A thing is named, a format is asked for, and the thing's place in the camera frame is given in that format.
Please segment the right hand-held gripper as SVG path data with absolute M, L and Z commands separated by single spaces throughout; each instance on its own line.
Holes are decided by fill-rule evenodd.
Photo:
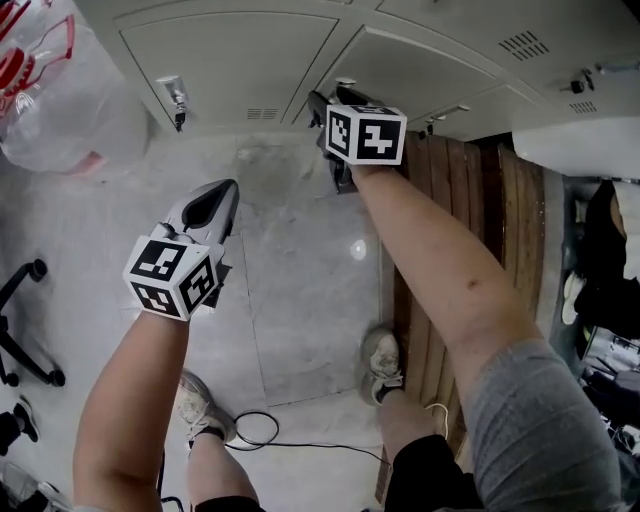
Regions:
M 346 85 L 335 88 L 335 98 L 340 104 L 327 105 L 320 92 L 308 94 L 309 127 L 323 129 L 319 147 L 329 162 L 336 192 L 346 194 L 356 190 L 354 166 L 396 167 L 402 163 L 407 117 Z

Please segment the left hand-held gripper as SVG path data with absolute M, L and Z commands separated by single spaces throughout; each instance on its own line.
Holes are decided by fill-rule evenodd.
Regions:
M 175 203 L 166 223 L 138 238 L 122 277 L 142 310 L 188 321 L 200 306 L 217 306 L 230 271 L 222 244 L 238 203 L 235 180 L 207 183 Z

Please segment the grey metal locker door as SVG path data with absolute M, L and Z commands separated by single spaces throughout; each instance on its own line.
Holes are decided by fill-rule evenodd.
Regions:
M 330 94 L 339 81 L 397 107 L 415 122 L 506 83 L 504 70 L 478 51 L 433 29 L 382 15 L 284 13 L 272 40 L 283 120 L 307 128 L 307 92 Z

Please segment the grey metal locker cabinet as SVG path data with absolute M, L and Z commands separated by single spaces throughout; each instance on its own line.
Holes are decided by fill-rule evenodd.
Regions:
M 295 130 L 272 40 L 284 13 L 358 11 L 415 23 L 478 51 L 506 83 L 412 130 L 473 140 L 640 116 L 640 0 L 74 0 L 158 123 L 182 92 L 185 133 Z

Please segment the person's right forearm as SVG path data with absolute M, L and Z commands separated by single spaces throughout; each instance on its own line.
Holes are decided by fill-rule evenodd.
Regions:
M 542 334 L 508 275 L 478 238 L 396 170 L 355 166 L 381 241 L 439 332 L 461 397 L 509 344 Z

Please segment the person's left forearm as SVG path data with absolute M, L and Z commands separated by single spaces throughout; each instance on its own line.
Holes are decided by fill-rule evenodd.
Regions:
M 143 312 L 122 339 L 80 417 L 76 508 L 162 512 L 157 479 L 188 338 L 188 323 Z

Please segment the clear jug with red cap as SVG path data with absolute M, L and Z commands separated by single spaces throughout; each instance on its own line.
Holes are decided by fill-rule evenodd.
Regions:
M 141 160 L 148 115 L 73 0 L 0 0 L 0 152 L 34 172 Z

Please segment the black office chair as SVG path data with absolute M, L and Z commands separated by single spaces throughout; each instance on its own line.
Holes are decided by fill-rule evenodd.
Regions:
M 47 273 L 46 263 L 41 259 L 35 259 L 22 265 L 0 289 L 0 351 L 7 352 L 20 367 L 45 385 L 64 387 L 66 376 L 62 369 L 55 362 L 52 363 L 50 371 L 42 369 L 9 334 L 8 318 L 2 314 L 2 309 L 27 276 L 34 282 L 40 282 Z

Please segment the person's left shoe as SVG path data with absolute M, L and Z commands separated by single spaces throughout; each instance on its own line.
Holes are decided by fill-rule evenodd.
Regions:
M 217 405 L 207 385 L 187 369 L 181 373 L 175 405 L 190 443 L 207 429 L 213 430 L 224 443 L 235 439 L 234 419 Z

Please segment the person's shoe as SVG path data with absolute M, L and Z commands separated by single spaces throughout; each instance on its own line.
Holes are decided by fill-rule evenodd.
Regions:
M 369 405 L 379 407 L 388 392 L 404 385 L 399 344 L 390 330 L 377 328 L 364 338 L 360 358 L 361 397 Z
M 224 443 L 235 439 L 234 419 L 217 405 L 207 385 L 187 369 L 181 373 L 175 405 L 190 443 L 207 429 L 213 430 Z

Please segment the person's right shoe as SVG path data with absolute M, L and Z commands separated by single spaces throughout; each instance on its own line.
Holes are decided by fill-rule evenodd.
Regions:
M 379 407 L 388 392 L 404 385 L 399 344 L 390 330 L 377 328 L 364 338 L 360 358 L 361 397 L 369 405 Z

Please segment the large white chest appliance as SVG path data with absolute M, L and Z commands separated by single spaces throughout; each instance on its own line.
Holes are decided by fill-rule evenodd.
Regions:
M 520 130 L 512 139 L 520 158 L 563 175 L 640 180 L 640 116 Z

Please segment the person's left leg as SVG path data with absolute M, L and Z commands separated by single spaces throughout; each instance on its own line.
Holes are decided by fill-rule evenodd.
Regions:
M 187 464 L 187 487 L 191 504 L 212 499 L 248 498 L 259 503 L 256 491 L 243 467 L 213 433 L 200 433 L 192 443 Z

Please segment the person's leg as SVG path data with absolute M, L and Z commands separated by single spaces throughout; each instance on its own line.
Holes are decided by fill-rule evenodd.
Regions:
M 187 464 L 187 487 L 191 504 L 212 499 L 248 498 L 259 503 L 256 491 L 243 467 L 213 433 L 200 433 L 192 443 Z
M 378 422 L 387 454 L 394 458 L 413 441 L 449 435 L 449 410 L 441 403 L 423 406 L 402 390 L 388 392 L 378 407 Z

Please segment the wooden slat platform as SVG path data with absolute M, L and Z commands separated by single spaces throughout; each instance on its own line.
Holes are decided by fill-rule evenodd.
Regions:
M 424 132 L 407 136 L 400 174 L 452 214 L 500 262 L 526 307 L 535 314 L 544 261 L 543 169 L 520 159 L 510 135 L 462 142 Z M 431 319 L 388 257 L 382 260 L 388 325 L 400 344 L 410 399 L 448 428 L 455 461 L 471 472 L 471 449 L 450 356 Z

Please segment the person's right leg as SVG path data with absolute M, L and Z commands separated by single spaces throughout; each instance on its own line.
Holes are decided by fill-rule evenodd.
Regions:
M 413 441 L 449 435 L 449 410 L 441 403 L 423 406 L 402 390 L 388 392 L 378 407 L 378 422 L 387 454 L 394 458 Z

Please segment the person's black shorts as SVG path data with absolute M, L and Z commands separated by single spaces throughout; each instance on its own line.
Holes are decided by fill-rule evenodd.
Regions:
M 266 512 L 240 494 L 192 501 L 194 512 Z M 461 470 L 444 437 L 431 435 L 409 443 L 396 455 L 384 512 L 481 510 L 473 476 Z

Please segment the person's grey shirt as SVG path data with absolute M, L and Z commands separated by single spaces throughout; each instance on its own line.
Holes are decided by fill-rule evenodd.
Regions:
M 616 450 L 565 362 L 542 340 L 516 342 L 463 400 L 485 512 L 622 512 Z

